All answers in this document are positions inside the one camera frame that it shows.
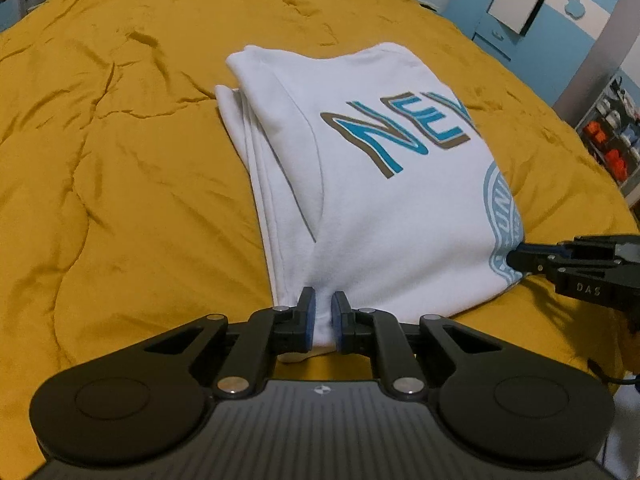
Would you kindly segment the shelf with orange items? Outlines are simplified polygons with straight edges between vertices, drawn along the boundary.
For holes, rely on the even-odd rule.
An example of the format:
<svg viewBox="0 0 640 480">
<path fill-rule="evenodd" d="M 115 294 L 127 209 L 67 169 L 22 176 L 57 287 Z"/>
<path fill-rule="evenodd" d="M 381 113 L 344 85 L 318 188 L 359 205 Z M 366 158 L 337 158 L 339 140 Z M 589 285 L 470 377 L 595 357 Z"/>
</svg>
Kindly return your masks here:
<svg viewBox="0 0 640 480">
<path fill-rule="evenodd" d="M 629 208 L 638 208 L 639 87 L 619 70 L 582 116 L 576 131 Z"/>
</svg>

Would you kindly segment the mustard yellow bedspread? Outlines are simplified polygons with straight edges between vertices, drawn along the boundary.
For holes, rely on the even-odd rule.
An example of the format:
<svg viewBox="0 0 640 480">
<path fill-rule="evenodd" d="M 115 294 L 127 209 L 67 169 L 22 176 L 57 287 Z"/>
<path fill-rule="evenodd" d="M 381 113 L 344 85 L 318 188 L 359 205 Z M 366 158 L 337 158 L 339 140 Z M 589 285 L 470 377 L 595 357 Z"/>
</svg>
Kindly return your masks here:
<svg viewBox="0 0 640 480">
<path fill-rule="evenodd" d="M 633 233 L 575 131 L 416 0 L 48 0 L 1 35 L 1 474 L 43 457 L 49 377 L 271 294 L 216 84 L 249 44 L 323 58 L 402 44 L 470 110 L 533 243 Z"/>
</svg>

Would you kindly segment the blue white wardrobe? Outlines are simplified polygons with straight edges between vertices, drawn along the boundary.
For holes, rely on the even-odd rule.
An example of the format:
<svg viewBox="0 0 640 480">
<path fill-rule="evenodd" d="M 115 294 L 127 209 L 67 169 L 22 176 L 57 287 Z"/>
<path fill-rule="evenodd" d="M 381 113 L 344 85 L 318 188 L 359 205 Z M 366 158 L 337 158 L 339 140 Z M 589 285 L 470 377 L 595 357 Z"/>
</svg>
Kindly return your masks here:
<svg viewBox="0 0 640 480">
<path fill-rule="evenodd" d="M 576 125 L 639 42 L 639 0 L 544 0 L 518 34 L 492 0 L 449 0 L 444 15 Z"/>
</svg>

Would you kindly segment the white printed t-shirt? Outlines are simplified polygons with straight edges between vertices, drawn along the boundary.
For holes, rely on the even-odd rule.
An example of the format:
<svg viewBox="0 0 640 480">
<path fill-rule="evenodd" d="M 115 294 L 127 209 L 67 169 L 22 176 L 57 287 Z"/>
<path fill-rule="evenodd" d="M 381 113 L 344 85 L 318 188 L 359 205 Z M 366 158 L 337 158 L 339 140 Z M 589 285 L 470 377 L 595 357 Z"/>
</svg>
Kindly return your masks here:
<svg viewBox="0 0 640 480">
<path fill-rule="evenodd" d="M 521 278 L 524 238 L 506 178 L 465 105 L 410 50 L 337 58 L 248 46 L 215 89 L 250 174 L 272 299 L 316 294 L 312 354 L 332 352 L 344 292 L 414 324 L 453 316 Z"/>
</svg>

